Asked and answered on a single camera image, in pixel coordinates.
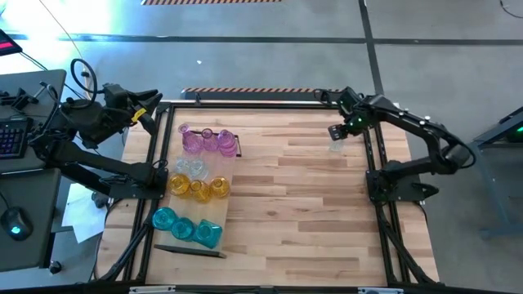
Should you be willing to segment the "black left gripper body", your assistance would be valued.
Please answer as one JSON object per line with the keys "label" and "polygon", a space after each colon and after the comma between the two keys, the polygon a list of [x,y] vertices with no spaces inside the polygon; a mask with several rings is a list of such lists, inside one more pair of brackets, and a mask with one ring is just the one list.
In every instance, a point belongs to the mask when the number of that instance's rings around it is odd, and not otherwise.
{"label": "black left gripper body", "polygon": [[106,96],[104,98],[104,113],[114,122],[123,125],[135,125],[141,116],[141,106],[134,105],[131,100]]}

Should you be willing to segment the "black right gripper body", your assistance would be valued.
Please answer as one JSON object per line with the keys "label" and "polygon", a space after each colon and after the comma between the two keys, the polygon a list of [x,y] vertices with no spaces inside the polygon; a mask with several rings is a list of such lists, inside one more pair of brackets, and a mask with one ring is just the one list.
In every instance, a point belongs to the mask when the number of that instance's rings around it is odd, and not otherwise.
{"label": "black right gripper body", "polygon": [[373,111],[369,106],[372,98],[371,95],[356,93],[351,87],[342,90],[337,106],[344,118],[340,126],[343,135],[359,135],[374,127]]}

